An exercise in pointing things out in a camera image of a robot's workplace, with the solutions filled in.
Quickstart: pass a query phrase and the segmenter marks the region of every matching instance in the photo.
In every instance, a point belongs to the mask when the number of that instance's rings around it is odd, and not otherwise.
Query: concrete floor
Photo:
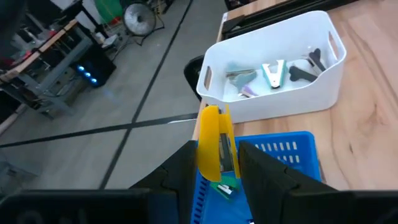
[[[74,116],[60,114],[50,121],[26,111],[0,136],[0,145],[130,123],[188,2],[175,0],[162,16],[165,29],[154,32],[142,47],[132,44],[121,52],[107,84],[78,97]],[[193,0],[137,121],[198,111],[199,101],[183,77],[183,68],[215,43],[225,11],[223,1]],[[106,188],[127,188],[145,177],[191,138],[194,126],[195,121],[184,121],[134,128]],[[9,162],[40,172],[24,181],[25,189],[97,189],[125,133],[110,131],[1,150]]]

